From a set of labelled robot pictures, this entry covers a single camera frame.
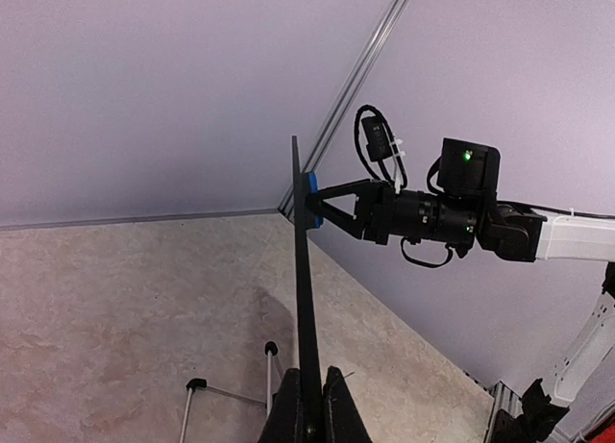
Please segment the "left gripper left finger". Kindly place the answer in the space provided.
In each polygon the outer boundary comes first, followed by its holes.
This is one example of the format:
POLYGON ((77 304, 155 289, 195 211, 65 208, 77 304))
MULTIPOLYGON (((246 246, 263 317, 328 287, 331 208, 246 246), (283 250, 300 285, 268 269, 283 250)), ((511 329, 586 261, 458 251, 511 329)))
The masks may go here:
POLYGON ((301 374, 299 369, 289 368, 283 375, 258 443, 300 443, 303 440, 301 374))

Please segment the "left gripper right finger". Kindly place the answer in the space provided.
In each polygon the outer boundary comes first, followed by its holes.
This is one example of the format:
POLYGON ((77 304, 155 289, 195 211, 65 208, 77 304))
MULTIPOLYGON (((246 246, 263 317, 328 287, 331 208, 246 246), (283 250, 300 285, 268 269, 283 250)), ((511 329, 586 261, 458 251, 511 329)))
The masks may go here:
POLYGON ((324 438, 328 443, 370 443, 371 438, 341 370, 330 366, 323 387, 324 438))

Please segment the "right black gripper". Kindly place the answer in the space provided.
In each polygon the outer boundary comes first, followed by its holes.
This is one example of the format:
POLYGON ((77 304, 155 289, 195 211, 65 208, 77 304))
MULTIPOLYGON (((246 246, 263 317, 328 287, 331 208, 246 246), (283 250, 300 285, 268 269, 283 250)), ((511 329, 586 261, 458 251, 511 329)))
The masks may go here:
POLYGON ((329 186, 315 193, 318 198, 316 212, 348 235, 378 245, 389 240, 396 200, 395 188, 374 179, 329 186), (325 200, 355 195, 357 203, 353 213, 346 212, 325 200))

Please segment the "black whiteboard eraser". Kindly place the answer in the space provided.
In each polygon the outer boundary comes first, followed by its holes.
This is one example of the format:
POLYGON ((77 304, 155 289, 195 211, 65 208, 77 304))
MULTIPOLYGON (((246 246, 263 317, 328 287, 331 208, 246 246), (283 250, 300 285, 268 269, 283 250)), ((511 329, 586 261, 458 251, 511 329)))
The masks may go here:
POLYGON ((316 212, 318 207, 317 194, 319 192, 316 174, 309 171, 302 175, 305 194, 305 220, 308 230, 319 229, 324 222, 323 217, 316 212))

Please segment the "small whiteboard with wire stand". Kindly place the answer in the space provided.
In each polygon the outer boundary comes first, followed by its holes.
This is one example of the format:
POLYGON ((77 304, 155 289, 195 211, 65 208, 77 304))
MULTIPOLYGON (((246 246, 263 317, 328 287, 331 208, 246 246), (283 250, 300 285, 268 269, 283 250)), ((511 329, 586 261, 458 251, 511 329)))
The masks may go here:
MULTIPOLYGON (((299 146, 296 136, 291 138, 292 151, 292 195, 294 201, 294 258, 295 258, 295 295, 297 309, 299 368, 289 369, 287 374, 297 381, 297 405, 286 414, 294 418, 295 442, 324 442, 326 440, 323 415, 323 386, 319 361, 316 322, 314 314, 313 291, 309 262, 307 220, 305 209, 305 187, 309 177, 301 172, 299 146)), ((185 441, 188 429, 192 398, 198 389, 207 390, 220 396, 233 398, 243 403, 266 409, 266 417, 273 419, 273 408, 284 397, 283 388, 288 379, 284 376, 278 358, 278 345, 269 341, 265 344, 266 388, 265 400, 255 400, 247 396, 212 387, 202 378, 193 378, 186 384, 186 401, 179 440, 185 441)))

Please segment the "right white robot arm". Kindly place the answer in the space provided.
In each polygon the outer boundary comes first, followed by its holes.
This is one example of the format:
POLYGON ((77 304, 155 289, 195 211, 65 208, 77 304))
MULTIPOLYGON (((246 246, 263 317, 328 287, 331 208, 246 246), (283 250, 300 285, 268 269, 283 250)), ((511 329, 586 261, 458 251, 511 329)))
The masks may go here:
POLYGON ((379 245, 398 236, 402 244, 441 242, 449 258, 464 258, 479 244, 507 261, 605 263, 592 314, 550 377, 540 382, 553 405, 568 407, 614 347, 614 219, 498 200, 500 160, 493 147, 446 138, 425 192, 377 179, 323 189, 311 185, 305 205, 316 218, 379 245))

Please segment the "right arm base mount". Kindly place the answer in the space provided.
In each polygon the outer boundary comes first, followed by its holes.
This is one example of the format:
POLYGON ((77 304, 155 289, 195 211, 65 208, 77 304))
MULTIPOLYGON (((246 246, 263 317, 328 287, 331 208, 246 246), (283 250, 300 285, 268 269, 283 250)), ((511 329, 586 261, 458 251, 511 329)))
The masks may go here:
POLYGON ((546 442, 556 425, 569 413, 570 406, 557 404, 536 379, 517 395, 499 381, 490 391, 494 402, 484 442, 546 442))

